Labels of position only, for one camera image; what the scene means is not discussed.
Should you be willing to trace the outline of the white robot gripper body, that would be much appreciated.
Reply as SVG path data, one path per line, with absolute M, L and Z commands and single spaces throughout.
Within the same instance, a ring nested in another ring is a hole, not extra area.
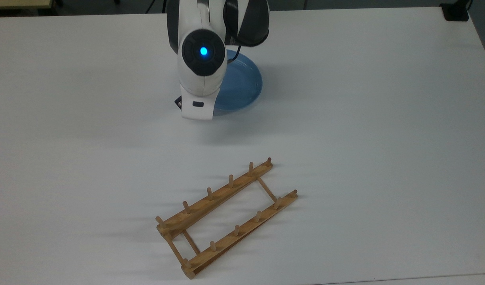
M 212 120 L 215 102 L 221 90 L 219 85 L 186 85 L 180 83 L 181 116 L 191 120 Z

